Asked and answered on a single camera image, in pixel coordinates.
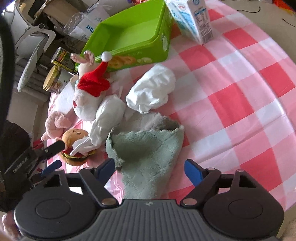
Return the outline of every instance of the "tin can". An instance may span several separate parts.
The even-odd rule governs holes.
[[[43,89],[58,95],[65,88],[71,77],[72,75],[68,71],[54,65],[46,76]]]
[[[58,67],[69,71],[72,74],[77,74],[77,72],[74,69],[75,62],[70,58],[70,56],[70,52],[63,49],[62,47],[59,47],[53,55],[51,62],[57,65]]]

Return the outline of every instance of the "human hand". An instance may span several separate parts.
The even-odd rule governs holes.
[[[4,226],[4,232],[10,236],[13,240],[19,240],[21,238],[20,231],[15,224],[13,211],[9,211],[2,217],[2,223]]]

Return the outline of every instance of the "barcode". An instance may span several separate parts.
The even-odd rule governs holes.
[[[202,43],[205,44],[207,41],[209,41],[213,37],[212,30],[208,32],[205,36],[202,37]]]

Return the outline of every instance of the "green towel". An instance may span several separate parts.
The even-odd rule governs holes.
[[[123,174],[126,199],[158,199],[182,148],[184,127],[159,113],[133,116],[114,127],[106,151]]]

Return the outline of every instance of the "chair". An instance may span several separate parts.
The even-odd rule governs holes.
[[[5,11],[4,19],[10,26],[14,40],[16,64],[23,58],[28,60],[17,86],[19,92],[25,89],[27,89],[25,92],[28,92],[26,84],[36,68],[38,59],[54,40],[55,32],[44,29],[44,24],[32,26],[22,16],[18,6],[15,7],[13,12]]]

